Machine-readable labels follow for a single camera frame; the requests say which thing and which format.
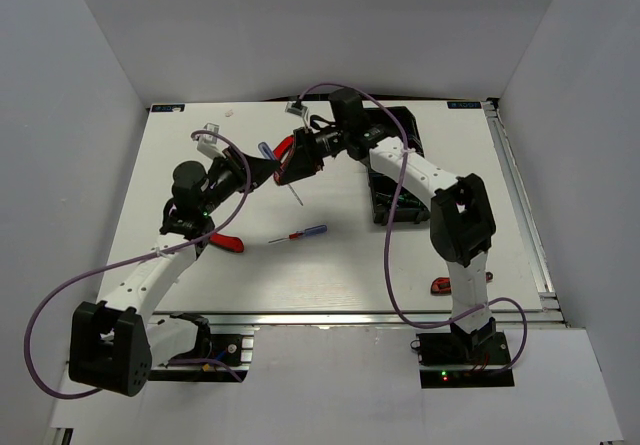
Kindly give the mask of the blue handled screwdriver bottom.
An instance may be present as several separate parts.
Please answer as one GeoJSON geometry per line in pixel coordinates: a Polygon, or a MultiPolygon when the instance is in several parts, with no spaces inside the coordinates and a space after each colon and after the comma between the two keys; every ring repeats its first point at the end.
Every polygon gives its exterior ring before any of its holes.
{"type": "MultiPolygon", "coordinates": [[[[265,159],[269,159],[269,160],[277,160],[276,155],[274,154],[273,150],[270,148],[270,146],[266,143],[266,142],[260,142],[258,144],[258,150],[260,151],[260,153],[263,155],[263,157],[265,159]]],[[[294,190],[294,188],[291,185],[288,185],[288,189],[289,191],[292,193],[292,195],[294,196],[295,200],[301,205],[303,206],[304,203],[301,200],[300,196],[296,193],[296,191],[294,190]]]]}

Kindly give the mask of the blue handled screwdriver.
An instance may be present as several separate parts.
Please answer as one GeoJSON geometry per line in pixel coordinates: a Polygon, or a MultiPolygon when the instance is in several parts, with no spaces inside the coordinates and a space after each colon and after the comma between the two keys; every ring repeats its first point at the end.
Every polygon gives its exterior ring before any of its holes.
{"type": "MultiPolygon", "coordinates": [[[[265,159],[269,159],[269,160],[277,160],[276,155],[274,154],[273,150],[270,148],[270,146],[266,143],[266,142],[260,142],[258,144],[258,150],[260,151],[260,153],[263,155],[263,157],[265,159]]],[[[300,196],[296,193],[296,191],[294,190],[294,188],[291,185],[288,185],[288,189],[289,191],[292,193],[292,195],[294,196],[295,200],[301,205],[303,206],[304,203],[301,200],[300,196]]]]}
{"type": "Polygon", "coordinates": [[[322,234],[325,234],[327,231],[328,231],[327,225],[325,224],[316,225],[316,226],[305,228],[303,230],[295,231],[284,237],[269,240],[268,244],[277,244],[281,242],[295,241],[295,240],[299,240],[307,237],[322,235],[322,234]]]}

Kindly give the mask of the red box cutter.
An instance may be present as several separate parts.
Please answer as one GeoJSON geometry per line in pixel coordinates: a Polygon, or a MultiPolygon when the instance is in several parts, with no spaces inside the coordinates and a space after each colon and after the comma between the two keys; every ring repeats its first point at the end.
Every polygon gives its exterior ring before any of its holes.
{"type": "Polygon", "coordinates": [[[241,254],[245,250],[244,243],[240,238],[220,233],[212,234],[209,238],[209,244],[229,253],[241,254]]]}

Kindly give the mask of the green black precision screwdriver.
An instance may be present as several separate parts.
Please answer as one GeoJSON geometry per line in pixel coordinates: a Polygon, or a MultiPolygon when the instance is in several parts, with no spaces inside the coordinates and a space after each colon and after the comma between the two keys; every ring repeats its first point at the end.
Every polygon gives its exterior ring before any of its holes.
{"type": "Polygon", "coordinates": [[[401,193],[398,197],[397,204],[400,207],[406,208],[419,208],[424,206],[424,204],[411,193],[401,193]]]}

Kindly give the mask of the red black cutter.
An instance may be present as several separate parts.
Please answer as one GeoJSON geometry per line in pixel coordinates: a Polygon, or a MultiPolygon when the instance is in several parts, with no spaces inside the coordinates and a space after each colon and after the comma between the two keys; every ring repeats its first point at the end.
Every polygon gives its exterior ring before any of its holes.
{"type": "Polygon", "coordinates": [[[449,277],[438,277],[430,287],[430,294],[433,296],[449,296],[451,294],[451,282],[449,277]]]}

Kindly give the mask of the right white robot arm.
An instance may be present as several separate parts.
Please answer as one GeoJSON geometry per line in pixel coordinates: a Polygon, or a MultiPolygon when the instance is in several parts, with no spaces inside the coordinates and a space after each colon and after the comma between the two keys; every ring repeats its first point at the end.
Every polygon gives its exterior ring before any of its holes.
{"type": "Polygon", "coordinates": [[[425,204],[430,213],[433,248],[446,262],[452,297],[449,326],[453,355],[472,364],[488,350],[495,332],[486,281],[488,252],[496,224],[483,180],[459,176],[431,163],[409,145],[407,128],[397,113],[352,88],[329,97],[332,118],[294,130],[275,150],[279,185],[315,175],[327,157],[346,153],[370,170],[396,183],[425,204]]]}

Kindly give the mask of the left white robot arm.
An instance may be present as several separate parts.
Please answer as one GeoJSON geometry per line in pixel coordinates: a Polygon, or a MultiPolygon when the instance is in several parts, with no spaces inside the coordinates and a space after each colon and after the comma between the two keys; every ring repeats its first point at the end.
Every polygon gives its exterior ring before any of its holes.
{"type": "Polygon", "coordinates": [[[72,381],[134,396],[153,368],[173,359],[199,364],[210,356],[207,319],[178,312],[153,323],[152,315],[209,245],[212,212],[234,193],[261,186],[279,166],[276,160],[227,148],[210,166],[186,161],[174,169],[171,197],[150,258],[140,260],[99,302],[83,302],[74,311],[68,365],[72,381]]]}

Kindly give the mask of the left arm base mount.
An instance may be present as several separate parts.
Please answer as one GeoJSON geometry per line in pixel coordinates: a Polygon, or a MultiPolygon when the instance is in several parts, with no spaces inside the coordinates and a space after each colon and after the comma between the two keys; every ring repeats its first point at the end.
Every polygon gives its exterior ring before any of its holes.
{"type": "Polygon", "coordinates": [[[248,373],[253,334],[214,326],[201,315],[175,313],[147,329],[157,382],[239,383],[248,373]]]}

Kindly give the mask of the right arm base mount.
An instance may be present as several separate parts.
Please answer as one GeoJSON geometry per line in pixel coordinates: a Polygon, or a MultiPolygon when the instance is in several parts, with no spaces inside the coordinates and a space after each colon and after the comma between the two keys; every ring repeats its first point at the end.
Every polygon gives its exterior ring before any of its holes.
{"type": "Polygon", "coordinates": [[[507,369],[511,354],[506,336],[497,331],[473,350],[452,332],[426,332],[410,343],[418,358],[421,388],[477,389],[515,386],[507,369]]]}

